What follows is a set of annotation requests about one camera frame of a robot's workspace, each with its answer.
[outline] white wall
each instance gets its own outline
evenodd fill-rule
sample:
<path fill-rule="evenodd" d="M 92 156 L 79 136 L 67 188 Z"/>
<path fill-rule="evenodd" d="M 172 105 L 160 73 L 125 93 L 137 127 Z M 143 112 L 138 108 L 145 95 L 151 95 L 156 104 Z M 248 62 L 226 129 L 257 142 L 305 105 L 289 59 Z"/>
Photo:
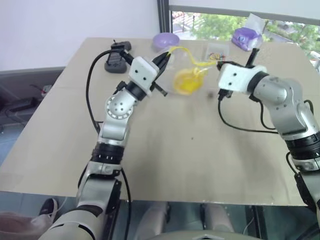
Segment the white wall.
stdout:
<path fill-rule="evenodd" d="M 320 20 L 320 0 L 169 0 L 169 4 L 280 14 Z"/>
<path fill-rule="evenodd" d="M 0 71 L 65 66 L 87 37 L 159 32 L 156 0 L 0 0 Z"/>

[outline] clear plastic bag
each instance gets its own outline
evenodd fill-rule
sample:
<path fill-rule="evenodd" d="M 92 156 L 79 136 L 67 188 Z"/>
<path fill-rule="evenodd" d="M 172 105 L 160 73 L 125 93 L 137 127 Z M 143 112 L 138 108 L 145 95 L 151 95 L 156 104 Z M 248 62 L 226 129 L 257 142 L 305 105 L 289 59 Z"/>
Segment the clear plastic bag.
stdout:
<path fill-rule="evenodd" d="M 196 61 L 190 50 L 182 46 L 173 46 L 168 51 L 171 57 L 157 84 L 171 94 L 191 95 L 203 85 L 209 68 L 217 64 Z"/>

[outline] purple bowl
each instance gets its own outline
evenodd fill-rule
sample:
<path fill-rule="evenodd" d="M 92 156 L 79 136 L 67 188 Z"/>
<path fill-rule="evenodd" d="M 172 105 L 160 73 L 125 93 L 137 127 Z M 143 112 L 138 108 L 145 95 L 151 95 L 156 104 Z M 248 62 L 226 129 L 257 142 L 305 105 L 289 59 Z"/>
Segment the purple bowl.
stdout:
<path fill-rule="evenodd" d="M 171 32 L 162 32 L 153 37 L 152 45 L 156 51 L 160 51 L 169 46 L 177 46 L 180 38 Z"/>

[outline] shoe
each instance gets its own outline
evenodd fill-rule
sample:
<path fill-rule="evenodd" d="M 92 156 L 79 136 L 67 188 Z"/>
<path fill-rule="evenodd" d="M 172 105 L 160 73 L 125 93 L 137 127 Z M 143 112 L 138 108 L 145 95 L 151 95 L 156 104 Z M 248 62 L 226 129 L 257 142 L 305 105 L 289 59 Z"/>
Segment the shoe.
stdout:
<path fill-rule="evenodd" d="M 46 214 L 48 215 L 52 221 L 56 218 L 58 210 L 58 202 L 54 198 L 48 198 L 45 200 L 44 204 L 41 207 L 39 212 L 39 216 Z"/>

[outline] beige tabletop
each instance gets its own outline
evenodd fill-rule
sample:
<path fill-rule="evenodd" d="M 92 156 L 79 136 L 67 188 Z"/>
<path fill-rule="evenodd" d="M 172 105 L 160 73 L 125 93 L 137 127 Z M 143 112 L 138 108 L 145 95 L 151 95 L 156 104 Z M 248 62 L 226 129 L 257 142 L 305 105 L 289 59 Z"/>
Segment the beige tabletop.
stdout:
<path fill-rule="evenodd" d="M 134 56 L 156 55 L 150 39 L 129 39 Z M 0 168 L 0 191 L 75 196 L 81 172 L 97 134 L 85 101 L 90 65 L 112 44 L 88 38 L 42 101 Z M 201 59 L 207 41 L 181 41 Z M 229 44 L 229 58 L 245 64 L 250 53 Z M 105 100 L 127 74 L 93 71 L 90 101 L 97 121 Z M 294 78 L 320 120 L 319 76 L 295 44 L 264 43 L 255 63 L 271 75 Z M 225 126 L 217 110 L 218 71 L 190 97 L 154 92 L 134 110 L 122 160 L 133 200 L 216 202 L 254 205 L 303 205 L 288 167 L 285 142 L 275 134 L 248 133 Z M 208 99 L 208 91 L 214 98 Z M 222 102 L 225 119 L 239 127 L 262 129 L 259 105 L 234 94 Z M 271 125 L 266 112 L 266 122 Z M 124 185 L 122 198 L 126 198 Z"/>

